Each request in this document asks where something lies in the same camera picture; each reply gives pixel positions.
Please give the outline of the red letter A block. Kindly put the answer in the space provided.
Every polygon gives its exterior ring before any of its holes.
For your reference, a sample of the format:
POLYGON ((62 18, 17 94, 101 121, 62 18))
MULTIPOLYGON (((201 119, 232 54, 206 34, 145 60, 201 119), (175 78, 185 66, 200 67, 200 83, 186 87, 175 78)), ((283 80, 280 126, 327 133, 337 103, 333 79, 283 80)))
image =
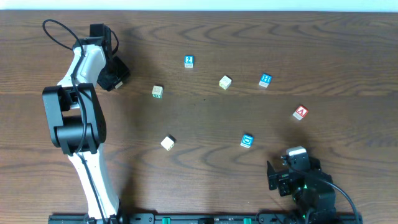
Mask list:
POLYGON ((293 113, 293 117, 298 120, 302 120, 308 114, 308 109, 303 105, 300 105, 293 113))

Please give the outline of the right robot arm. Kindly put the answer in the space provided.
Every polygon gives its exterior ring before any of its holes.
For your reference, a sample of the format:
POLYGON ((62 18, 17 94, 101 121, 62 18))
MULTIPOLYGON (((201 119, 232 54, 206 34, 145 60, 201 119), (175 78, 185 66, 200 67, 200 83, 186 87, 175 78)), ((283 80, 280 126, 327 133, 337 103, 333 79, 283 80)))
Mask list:
POLYGON ((267 162, 267 179, 270 190, 277 189, 281 197, 292 196, 297 205, 284 223, 337 223, 336 194, 326 183, 331 176, 322 172, 320 161, 308 154, 282 159, 288 169, 277 172, 267 162))

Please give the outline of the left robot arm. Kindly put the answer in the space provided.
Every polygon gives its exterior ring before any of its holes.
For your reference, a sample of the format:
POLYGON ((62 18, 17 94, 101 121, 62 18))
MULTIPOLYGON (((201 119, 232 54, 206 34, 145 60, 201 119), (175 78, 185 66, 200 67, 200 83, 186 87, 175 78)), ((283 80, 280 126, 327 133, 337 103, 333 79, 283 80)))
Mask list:
POLYGON ((66 75, 42 92, 50 137, 78 173, 88 202, 85 223, 127 223, 106 168, 106 122, 95 92, 108 66, 119 59, 105 36, 80 39, 72 50, 66 75))

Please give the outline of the red letter I block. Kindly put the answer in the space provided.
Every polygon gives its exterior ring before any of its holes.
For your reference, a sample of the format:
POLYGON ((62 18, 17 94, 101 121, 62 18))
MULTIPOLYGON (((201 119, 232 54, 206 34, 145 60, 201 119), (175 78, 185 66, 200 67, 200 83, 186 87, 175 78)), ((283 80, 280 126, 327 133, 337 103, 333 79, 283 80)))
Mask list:
POLYGON ((121 87, 123 85, 123 82, 119 82, 117 85, 115 85, 115 89, 118 89, 119 87, 121 87))

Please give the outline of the blue number 2 block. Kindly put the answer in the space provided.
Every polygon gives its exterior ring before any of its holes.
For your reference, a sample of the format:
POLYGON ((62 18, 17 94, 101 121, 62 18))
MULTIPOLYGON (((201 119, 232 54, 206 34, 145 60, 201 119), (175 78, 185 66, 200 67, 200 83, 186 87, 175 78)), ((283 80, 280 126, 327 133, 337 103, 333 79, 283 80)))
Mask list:
POLYGON ((194 56, 186 55, 184 57, 184 67, 185 68, 193 68, 193 64, 194 64, 194 56))

